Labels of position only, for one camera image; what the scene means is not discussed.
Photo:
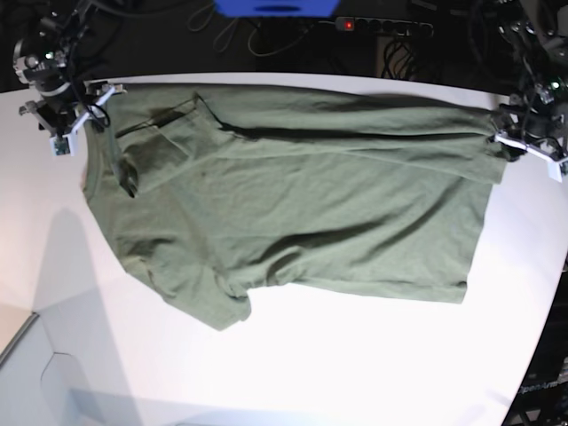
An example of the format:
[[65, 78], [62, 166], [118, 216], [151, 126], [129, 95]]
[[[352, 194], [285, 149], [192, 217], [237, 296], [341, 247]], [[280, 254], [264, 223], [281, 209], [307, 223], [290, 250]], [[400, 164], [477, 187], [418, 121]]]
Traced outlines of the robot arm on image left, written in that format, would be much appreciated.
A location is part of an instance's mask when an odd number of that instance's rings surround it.
[[399, 92], [367, 96], [282, 84], [86, 83], [76, 48], [86, 9], [46, 17], [14, 48], [16, 75], [39, 94], [21, 108], [71, 154], [86, 121], [90, 146], [118, 174], [177, 170], [211, 159], [291, 160], [353, 154], [426, 169], [478, 173], [513, 162], [523, 148], [493, 111]]

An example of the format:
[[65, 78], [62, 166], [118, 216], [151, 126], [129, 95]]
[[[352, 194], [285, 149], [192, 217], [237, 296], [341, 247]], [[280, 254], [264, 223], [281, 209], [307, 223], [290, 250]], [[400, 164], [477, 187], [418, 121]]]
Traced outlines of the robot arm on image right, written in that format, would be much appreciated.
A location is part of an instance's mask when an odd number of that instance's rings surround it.
[[474, 1], [467, 38], [484, 75], [510, 90], [495, 111], [492, 142], [567, 172], [567, 3]]

